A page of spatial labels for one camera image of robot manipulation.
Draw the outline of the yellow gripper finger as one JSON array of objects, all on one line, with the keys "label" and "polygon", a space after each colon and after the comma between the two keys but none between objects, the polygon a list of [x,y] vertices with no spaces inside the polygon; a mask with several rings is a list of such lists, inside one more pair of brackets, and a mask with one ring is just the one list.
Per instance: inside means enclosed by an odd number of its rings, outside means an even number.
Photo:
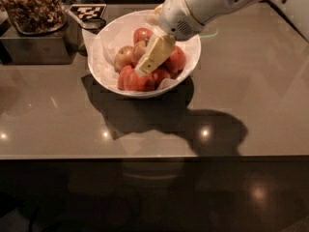
[{"label": "yellow gripper finger", "polygon": [[158,26],[159,25],[159,20],[160,20],[160,15],[161,15],[161,9],[162,9],[162,4],[158,5],[155,7],[153,10],[151,10],[147,16],[146,16],[146,21],[152,25],[152,26]]},{"label": "yellow gripper finger", "polygon": [[145,53],[139,59],[135,71],[139,75],[148,75],[163,64],[174,51],[176,40],[166,33],[152,35]]}]

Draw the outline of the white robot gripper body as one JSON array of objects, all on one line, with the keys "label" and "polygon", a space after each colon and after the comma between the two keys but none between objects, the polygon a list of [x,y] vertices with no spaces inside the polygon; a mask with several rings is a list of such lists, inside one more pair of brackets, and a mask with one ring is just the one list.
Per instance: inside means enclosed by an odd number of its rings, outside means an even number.
[{"label": "white robot gripper body", "polygon": [[205,27],[206,0],[165,0],[159,15],[159,27],[177,41],[187,41]]}]

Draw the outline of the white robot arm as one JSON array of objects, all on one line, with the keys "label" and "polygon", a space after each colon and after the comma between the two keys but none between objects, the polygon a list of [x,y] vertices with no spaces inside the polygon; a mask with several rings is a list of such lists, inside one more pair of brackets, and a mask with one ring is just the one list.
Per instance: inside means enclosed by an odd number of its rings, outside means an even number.
[{"label": "white robot arm", "polygon": [[[217,17],[231,14],[264,0],[165,0],[149,21],[162,32],[152,36],[135,71],[147,75],[156,70],[177,42],[200,34]],[[266,0],[305,40],[309,40],[309,0]]]}]

